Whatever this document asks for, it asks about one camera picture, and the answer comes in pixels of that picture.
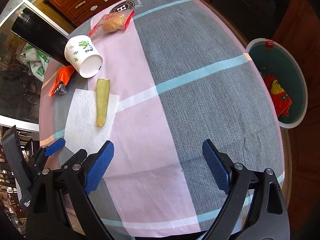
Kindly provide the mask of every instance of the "table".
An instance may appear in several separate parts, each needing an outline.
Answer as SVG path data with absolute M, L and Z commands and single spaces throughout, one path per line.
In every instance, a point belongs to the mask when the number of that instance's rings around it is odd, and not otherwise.
M 98 215 L 123 237 L 204 231 L 226 195 L 202 156 L 203 141 L 211 139 L 248 169 L 272 168 L 281 183 L 284 155 L 276 113 L 244 47 L 201 1 L 130 1 L 135 16 L 127 30 L 93 41 L 104 58 L 96 76 L 76 73 L 66 95 L 49 98 L 60 67 L 50 62 L 41 94 L 41 145 L 64 136 L 75 89 L 94 91 L 98 78 L 110 79 L 110 93 L 120 100 L 105 138 L 114 143 L 115 156 L 90 194 Z M 117 4 L 71 36 L 87 34 Z M 65 158 L 53 155 L 48 166 L 58 168 Z

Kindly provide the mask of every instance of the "blue gripper pad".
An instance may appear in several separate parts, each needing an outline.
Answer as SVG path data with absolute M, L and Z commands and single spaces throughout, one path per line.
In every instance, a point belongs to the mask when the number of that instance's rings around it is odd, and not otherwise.
M 47 150 L 44 152 L 44 155 L 51 156 L 65 145 L 66 141 L 63 138 L 60 138 L 47 148 Z
M 104 148 L 101 148 L 98 153 L 99 157 L 92 164 L 87 172 L 86 181 L 84 185 L 84 192 L 87 195 L 97 189 L 103 174 L 106 172 L 114 155 L 115 148 L 112 142 L 109 142 Z
M 231 191 L 230 176 L 227 172 L 224 164 L 215 153 L 215 150 L 211 147 L 210 140 L 205 140 L 202 144 L 202 154 L 204 156 L 207 165 L 216 181 L 218 188 L 223 190 L 227 195 Z

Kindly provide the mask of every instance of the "metal screw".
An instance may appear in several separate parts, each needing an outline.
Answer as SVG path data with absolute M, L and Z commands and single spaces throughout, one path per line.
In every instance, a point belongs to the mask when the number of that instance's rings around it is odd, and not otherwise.
M 270 169 L 270 168 L 267 168 L 267 169 L 266 169 L 266 172 L 267 172 L 269 175 L 272 175 L 272 174 L 273 174 L 273 170 Z
M 243 169 L 243 165 L 241 163 L 235 163 L 235 168 L 237 170 L 242 170 Z
M 45 169 L 42 170 L 42 174 L 43 175 L 47 175 L 49 173 L 49 171 L 50 170 L 48 168 L 45 168 Z
M 72 166 L 72 169 L 73 169 L 74 171 L 79 171 L 80 168 L 81 168 L 81 165 L 80 165 L 80 164 L 75 164 L 75 165 Z

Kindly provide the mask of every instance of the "paper cup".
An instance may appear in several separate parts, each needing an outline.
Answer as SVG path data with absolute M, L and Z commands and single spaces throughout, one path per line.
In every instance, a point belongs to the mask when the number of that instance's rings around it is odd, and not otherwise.
M 103 58 L 86 35 L 71 38 L 64 49 L 64 56 L 84 78 L 93 77 L 102 68 Z

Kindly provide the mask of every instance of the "wooden floor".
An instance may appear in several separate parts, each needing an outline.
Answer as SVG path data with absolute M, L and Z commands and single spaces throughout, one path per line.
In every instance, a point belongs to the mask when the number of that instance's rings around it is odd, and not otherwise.
M 56 8 L 45 3 L 44 0 L 36 0 L 33 5 L 47 15 L 56 24 L 58 24 L 67 33 L 70 34 L 76 28 L 72 22 L 65 18 Z
M 288 131 L 292 156 L 288 214 L 294 235 L 320 197 L 320 20 L 308 0 L 291 0 L 273 40 L 298 62 L 308 88 L 306 116 Z

